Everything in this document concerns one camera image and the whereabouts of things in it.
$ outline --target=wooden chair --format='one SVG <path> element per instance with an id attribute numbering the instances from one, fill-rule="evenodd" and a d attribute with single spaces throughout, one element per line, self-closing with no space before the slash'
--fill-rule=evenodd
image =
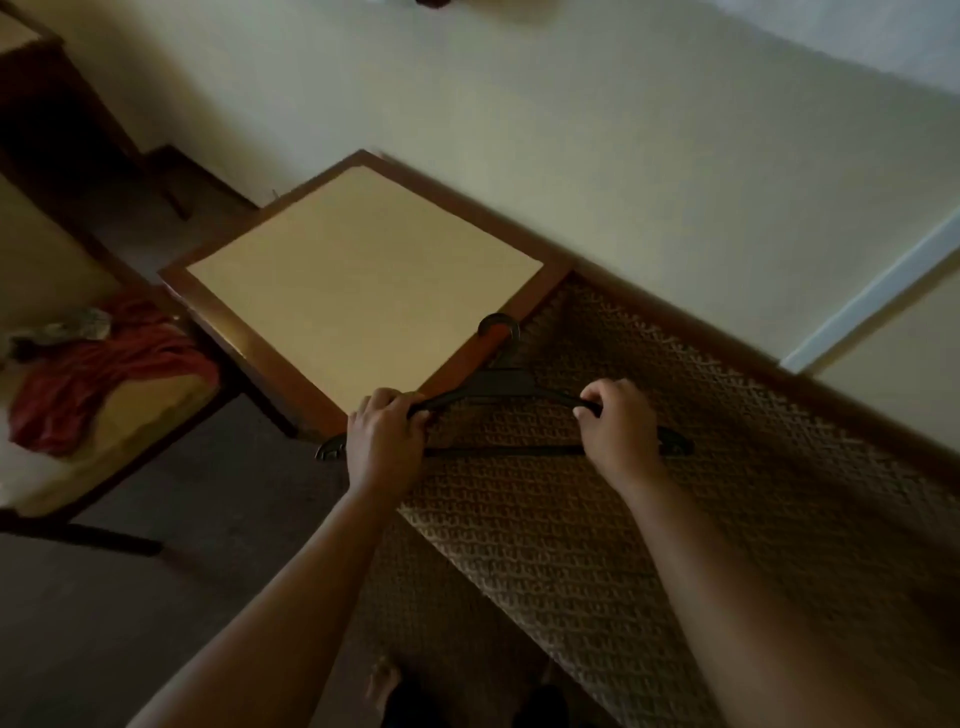
<path id="1" fill-rule="evenodd" d="M 0 115 L 36 98 L 69 96 L 144 175 L 181 219 L 189 212 L 67 57 L 63 38 L 8 0 L 0 0 Z"/>
<path id="2" fill-rule="evenodd" d="M 56 320 L 59 313 L 130 287 L 167 310 L 179 311 L 160 289 L 98 241 L 71 229 L 68 220 L 55 221 L 55 207 L 37 196 L 39 204 L 0 177 L 0 219 L 4 221 L 0 329 Z M 188 319 L 181 317 L 178 325 L 181 322 L 187 328 Z M 195 330 L 189 333 L 203 337 Z M 220 355 L 212 345 L 204 346 L 204 351 Z M 0 532 L 144 556 L 159 553 L 161 542 L 72 519 L 248 389 L 245 378 L 228 360 L 221 358 L 219 363 L 222 383 L 216 389 L 198 376 L 125 382 L 108 397 L 81 447 L 67 458 L 28 452 L 10 443 L 4 431 L 0 435 Z M 6 409 L 23 376 L 20 366 L 0 370 L 0 430 L 7 427 Z"/>

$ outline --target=red towel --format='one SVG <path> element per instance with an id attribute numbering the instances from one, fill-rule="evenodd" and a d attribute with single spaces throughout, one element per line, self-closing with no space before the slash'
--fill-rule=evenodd
<path id="1" fill-rule="evenodd" d="M 170 317 L 153 302 L 122 293 L 98 307 L 113 318 L 109 338 L 62 344 L 42 356 L 13 401 L 11 442 L 68 455 L 107 396 L 126 379 L 196 374 L 217 384 L 217 365 L 170 326 Z"/>

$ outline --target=beige cushion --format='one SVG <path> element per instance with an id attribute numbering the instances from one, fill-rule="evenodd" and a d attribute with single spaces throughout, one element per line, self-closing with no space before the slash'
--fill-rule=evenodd
<path id="1" fill-rule="evenodd" d="M 0 53 L 7 53 L 21 45 L 40 40 L 40 34 L 19 20 L 0 12 Z"/>
<path id="2" fill-rule="evenodd" d="M 0 176 L 0 331 L 56 321 L 119 288 L 76 240 Z"/>
<path id="3" fill-rule="evenodd" d="M 27 368 L 0 371 L 0 507 L 43 516 L 73 502 L 196 414 L 216 392 L 195 375 L 127 381 L 97 414 L 80 447 L 57 458 L 10 442 L 7 414 Z"/>

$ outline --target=foot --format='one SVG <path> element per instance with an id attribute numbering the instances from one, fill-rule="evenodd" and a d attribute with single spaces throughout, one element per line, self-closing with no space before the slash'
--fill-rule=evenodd
<path id="1" fill-rule="evenodd" d="M 394 691 L 403 681 L 403 674 L 399 667 L 394 665 L 386 657 L 381 657 L 376 665 L 373 666 L 373 672 L 370 675 L 370 682 L 367 684 L 367 699 L 373 704 L 376 711 L 383 715 L 387 710 L 387 700 L 390 693 Z"/>

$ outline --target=chair seat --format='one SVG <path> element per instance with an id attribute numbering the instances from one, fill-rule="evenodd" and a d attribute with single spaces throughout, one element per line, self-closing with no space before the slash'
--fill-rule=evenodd
<path id="1" fill-rule="evenodd" d="M 81 445 L 66 457 L 52 457 L 10 442 L 8 412 L 28 371 L 0 371 L 0 508 L 25 517 L 48 515 L 93 490 L 199 412 L 217 391 L 196 375 L 124 382 Z"/>

